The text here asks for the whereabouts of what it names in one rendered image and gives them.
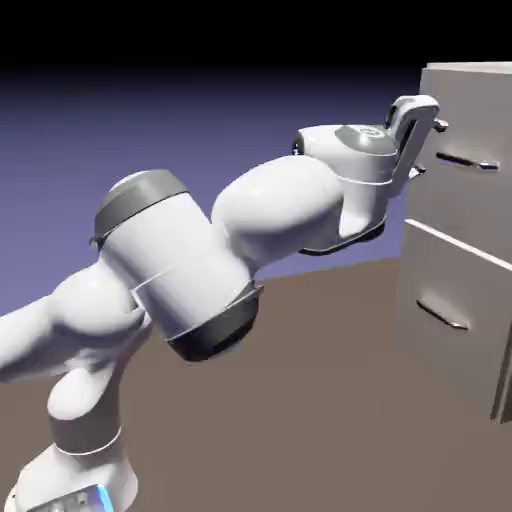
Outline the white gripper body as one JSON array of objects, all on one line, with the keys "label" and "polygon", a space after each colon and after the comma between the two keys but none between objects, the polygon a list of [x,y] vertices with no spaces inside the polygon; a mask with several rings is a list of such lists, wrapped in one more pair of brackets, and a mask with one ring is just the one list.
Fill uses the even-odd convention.
[{"label": "white gripper body", "polygon": [[400,96],[391,105],[388,135],[398,150],[390,186],[391,197],[398,196],[408,181],[439,109],[438,102],[428,95]]}]

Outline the grey painted cabinet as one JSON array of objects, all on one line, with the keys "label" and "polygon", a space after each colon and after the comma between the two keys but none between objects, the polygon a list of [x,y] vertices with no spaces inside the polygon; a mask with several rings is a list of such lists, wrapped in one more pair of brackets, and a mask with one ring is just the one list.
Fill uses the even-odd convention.
[{"label": "grey painted cabinet", "polygon": [[512,61],[432,63],[420,89],[446,129],[408,186],[395,338],[512,423]]}]

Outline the grey drawer front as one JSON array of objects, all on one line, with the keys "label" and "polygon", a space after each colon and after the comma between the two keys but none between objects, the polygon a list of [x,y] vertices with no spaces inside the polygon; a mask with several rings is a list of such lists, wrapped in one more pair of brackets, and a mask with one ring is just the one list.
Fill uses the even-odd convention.
[{"label": "grey drawer front", "polygon": [[[420,91],[434,97],[446,132],[430,133],[427,171],[408,187],[408,217],[512,262],[512,62],[433,63]],[[498,172],[445,163],[445,152],[493,161]]]},{"label": "grey drawer front", "polygon": [[[423,311],[425,301],[459,322]],[[512,422],[512,264],[419,221],[405,222],[396,281],[395,339],[485,417]]]}]

